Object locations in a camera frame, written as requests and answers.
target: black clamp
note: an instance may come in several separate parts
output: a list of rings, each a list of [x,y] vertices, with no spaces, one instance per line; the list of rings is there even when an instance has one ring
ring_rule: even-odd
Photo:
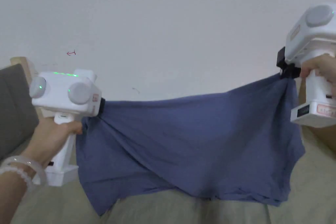
[[[295,64],[287,64],[284,61],[284,50],[285,47],[282,47],[281,50],[278,52],[278,58],[277,58],[277,67],[279,67],[280,70],[280,79],[283,78],[298,78],[300,76],[301,68],[295,67]]]
[[[101,115],[104,112],[105,103],[106,100],[104,98],[101,98],[98,115]]]

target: hand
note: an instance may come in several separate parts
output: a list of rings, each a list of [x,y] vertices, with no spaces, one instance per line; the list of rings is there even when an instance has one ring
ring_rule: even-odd
[[[336,58],[323,54],[305,61],[301,66],[300,77],[307,78],[312,70],[332,84],[332,96],[336,97]]]
[[[46,168],[51,159],[62,149],[69,134],[82,134],[82,123],[74,121],[56,124],[53,118],[43,118],[22,155]]]

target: beige bedsheet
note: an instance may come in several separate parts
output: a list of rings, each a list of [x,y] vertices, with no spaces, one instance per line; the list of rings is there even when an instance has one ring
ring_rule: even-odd
[[[303,142],[306,154],[292,173],[289,200],[280,207],[202,201],[166,191],[119,200],[111,211],[98,218],[79,181],[74,181],[61,188],[44,188],[29,198],[19,207],[12,223],[336,224],[336,158],[308,129],[303,129]]]

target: green led light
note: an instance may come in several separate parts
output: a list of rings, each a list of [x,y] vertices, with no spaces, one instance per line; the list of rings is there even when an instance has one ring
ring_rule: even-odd
[[[76,74],[70,74],[70,73],[63,73],[63,72],[54,72],[55,74],[62,74],[62,75],[68,75],[68,76],[76,76],[78,77],[78,75]]]

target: handle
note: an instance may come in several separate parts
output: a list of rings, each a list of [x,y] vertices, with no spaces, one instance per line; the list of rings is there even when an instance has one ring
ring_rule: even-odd
[[[55,114],[54,122],[57,124],[69,123],[72,121],[74,121],[73,114],[62,112],[56,112]],[[75,137],[75,134],[70,134],[63,148],[52,159],[53,168],[55,168],[56,170],[60,171],[69,164]]]
[[[323,76],[317,76],[315,71],[312,70],[306,78],[306,102],[336,104],[336,100],[331,97],[331,83]]]

